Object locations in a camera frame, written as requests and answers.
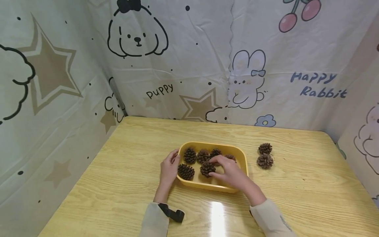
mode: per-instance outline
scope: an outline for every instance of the pink cherry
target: pink cherry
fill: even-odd
[[[312,20],[315,16],[317,16],[320,9],[320,0],[311,0],[309,3],[305,5],[303,12],[301,13],[301,19],[303,19],[303,21]]]
[[[286,33],[296,25],[298,21],[298,16],[295,13],[288,13],[279,22],[279,30]]]

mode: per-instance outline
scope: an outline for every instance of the person's right hand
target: person's right hand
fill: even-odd
[[[238,167],[234,160],[218,155],[209,160],[209,163],[219,163],[224,168],[223,174],[210,172],[211,177],[222,180],[231,187],[244,191],[251,185],[251,179]]]

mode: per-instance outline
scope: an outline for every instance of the person's left hand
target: person's left hand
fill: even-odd
[[[160,184],[169,185],[174,182],[178,173],[178,165],[180,156],[179,149],[175,149],[161,163],[161,179]]]

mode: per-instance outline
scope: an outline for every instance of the light wood tabletop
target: light wood tabletop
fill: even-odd
[[[138,236],[159,183],[160,162],[188,141],[243,150],[250,178],[282,211],[298,236],[377,237],[379,211],[324,132],[126,117],[40,233]],[[273,146],[274,166],[256,165],[257,148]],[[168,204],[185,212],[168,236],[264,236],[236,194],[174,183]]]

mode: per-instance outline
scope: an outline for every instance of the pine cone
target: pine cone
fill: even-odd
[[[270,143],[263,143],[258,148],[259,153],[262,154],[270,154],[273,150],[273,146]]]
[[[186,164],[178,166],[178,175],[184,180],[191,180],[195,175],[195,169]]]
[[[189,147],[184,152],[184,161],[190,164],[196,161],[196,152],[193,148]]]
[[[211,154],[210,154],[210,157],[211,157],[211,158],[214,157],[214,156],[216,156],[216,155],[221,155],[221,151],[220,151],[220,149],[215,148],[215,149],[213,149],[213,150],[211,151]]]
[[[257,164],[263,169],[268,169],[274,164],[274,160],[269,154],[260,155],[257,159]]]
[[[209,163],[208,161],[205,161],[201,167],[200,167],[200,173],[206,177],[206,178],[209,178],[209,173],[210,172],[215,172],[216,171],[216,168],[213,164]]]
[[[225,155],[225,157],[228,159],[236,161],[236,158],[234,157],[234,155],[227,154],[227,155]]]
[[[205,161],[209,161],[211,157],[209,156],[209,153],[207,149],[201,149],[199,153],[197,154],[197,161],[202,164]]]

